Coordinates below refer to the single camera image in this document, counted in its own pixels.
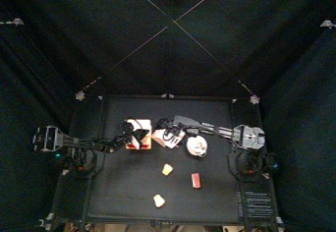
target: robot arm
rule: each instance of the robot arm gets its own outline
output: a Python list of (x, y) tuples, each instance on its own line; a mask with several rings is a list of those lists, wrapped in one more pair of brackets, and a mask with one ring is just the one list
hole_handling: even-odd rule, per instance
[(217, 127), (209, 123), (198, 122), (183, 116), (175, 116), (173, 123), (167, 123), (167, 121), (165, 125), (162, 124), (162, 127), (167, 129), (166, 134), (171, 132), (177, 137), (179, 137), (182, 131), (191, 137), (197, 137), (199, 133), (218, 135), (230, 140), (239, 148), (251, 151), (259, 150), (266, 144), (266, 133), (259, 127), (241, 125), (234, 129), (229, 129)]

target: cable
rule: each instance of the cable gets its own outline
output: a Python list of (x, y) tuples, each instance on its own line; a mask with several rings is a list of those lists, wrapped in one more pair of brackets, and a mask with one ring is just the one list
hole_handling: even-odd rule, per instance
[[(177, 20), (159, 8), (159, 6), (151, 1), (146, 0), (161, 13), (171, 20), (171, 22), (179, 27), (179, 29), (187, 34), (187, 36), (193, 39), (193, 41), (198, 44), (198, 46), (205, 50), (205, 52), (210, 55), (213, 60), (225, 68), (226, 73), (238, 81), (238, 83), (245, 87), (245, 89), (249, 91), (251, 95), (255, 95), (254, 91), (249, 88), (249, 86), (237, 78), (237, 76), (230, 72), (230, 70), (226, 68), (225, 64), (215, 58), (215, 56), (211, 54), (211, 52), (206, 49), (206, 47), (202, 45), (202, 43), (193, 37), (193, 35), (186, 31), (186, 29), (182, 27), (182, 25), (178, 23), (207, 0), (202, 0)], [(131, 53), (130, 55), (114, 66), (109, 69), (107, 73), (110, 73), (115, 68), (123, 63), (123, 61), (170, 27), (166, 27), (158, 34), (155, 34)], [(94, 80), (89, 86), (86, 86), (82, 91), (87, 90), (103, 77), (99, 77), (97, 80)]]

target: black enclosure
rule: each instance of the black enclosure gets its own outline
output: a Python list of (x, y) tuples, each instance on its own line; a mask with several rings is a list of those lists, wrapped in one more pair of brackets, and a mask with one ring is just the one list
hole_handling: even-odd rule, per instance
[[(17, 25), (15, 19), (25, 24)], [(183, 109), (182, 114), (201, 121), (221, 120), (234, 127), (233, 119), (245, 114), (230, 112), (233, 99), (251, 106), (257, 95), (269, 150), (282, 165), (274, 179), (281, 217), (293, 231), (334, 231), (336, 28), (321, 25), (325, 20), (336, 24), (335, 19), (336, 0), (0, 0), (0, 230), (35, 227), (63, 184), (53, 154), (34, 153), (30, 147), (38, 126), (53, 124), (83, 138), (109, 136), (131, 112), (157, 118)], [(75, 99), (79, 92), (83, 101)], [(127, 101), (135, 98), (133, 106)], [(98, 109), (105, 112), (101, 118)], [(222, 110), (223, 115), (214, 116)], [(161, 150), (149, 165), (159, 168), (155, 159), (174, 158), (162, 153), (173, 151), (185, 159), (182, 150)], [(126, 152), (106, 163), (127, 164)], [(221, 170), (207, 170), (214, 164), (203, 163), (206, 174)], [(189, 160), (186, 169), (194, 166)], [(229, 188), (234, 195), (238, 186), (222, 169), (218, 177), (225, 180), (214, 178), (211, 190)], [(127, 173), (114, 177), (125, 179)], [(95, 206), (102, 192), (106, 198), (122, 194), (119, 188), (109, 189), (106, 176), (103, 171), (99, 183), (93, 182), (89, 210), (78, 205), (78, 212), (89, 211), (94, 221), (111, 213)], [(69, 184), (74, 190), (79, 186)], [(77, 199), (71, 194), (70, 199), (86, 199), (87, 193), (74, 193)], [(226, 198), (222, 207), (237, 215), (239, 207)], [(174, 210), (155, 218), (198, 223), (198, 214), (185, 217), (182, 210), (173, 217)], [(77, 208), (73, 211), (70, 218), (78, 214)], [(115, 218), (129, 220), (129, 209), (121, 212)], [(225, 222), (237, 223), (239, 215), (230, 215)], [(219, 224), (219, 216), (210, 214), (209, 222)]]

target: wire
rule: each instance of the wire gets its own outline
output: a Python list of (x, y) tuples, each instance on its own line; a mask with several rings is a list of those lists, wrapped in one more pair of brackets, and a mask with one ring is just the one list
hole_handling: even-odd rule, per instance
[(139, 125), (141, 129), (143, 129), (142, 124), (139, 123), (139, 121), (135, 118), (129, 117), (126, 120), (134, 120), (134, 122)]

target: black curtain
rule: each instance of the black curtain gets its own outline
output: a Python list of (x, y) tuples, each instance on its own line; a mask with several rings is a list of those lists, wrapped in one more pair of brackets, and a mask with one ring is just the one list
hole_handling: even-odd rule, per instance
[[(0, 21), (13, 21), (2, 2)], [(74, 91), (30, 41), (0, 25), (0, 230), (47, 216), (55, 189), (53, 157), (31, 152), (39, 126), (70, 128)]]
[(336, 31), (327, 29), (265, 96), (283, 219), (313, 231), (336, 228)]

